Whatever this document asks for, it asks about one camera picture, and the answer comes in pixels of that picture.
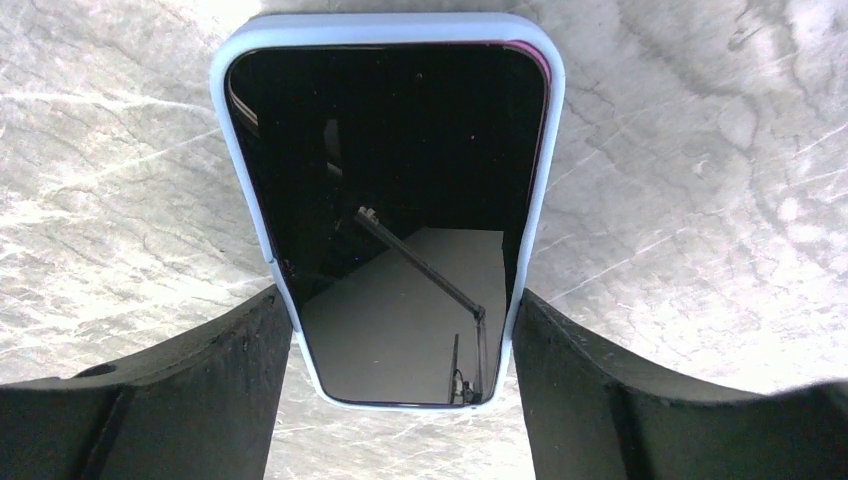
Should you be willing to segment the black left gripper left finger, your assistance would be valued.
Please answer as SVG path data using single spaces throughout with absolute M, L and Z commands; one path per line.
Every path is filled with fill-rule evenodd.
M 1 388 L 5 479 L 260 479 L 292 326 L 276 287 L 70 378 Z

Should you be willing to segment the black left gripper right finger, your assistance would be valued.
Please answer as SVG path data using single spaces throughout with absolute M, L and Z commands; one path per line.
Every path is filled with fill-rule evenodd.
M 771 395 L 649 361 L 523 294 L 513 352 L 539 479 L 843 479 L 847 386 Z

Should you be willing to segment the black phone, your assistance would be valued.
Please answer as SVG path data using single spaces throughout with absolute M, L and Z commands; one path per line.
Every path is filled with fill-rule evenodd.
M 550 37 L 497 12 L 264 15 L 209 82 L 317 393 L 491 402 L 564 102 Z

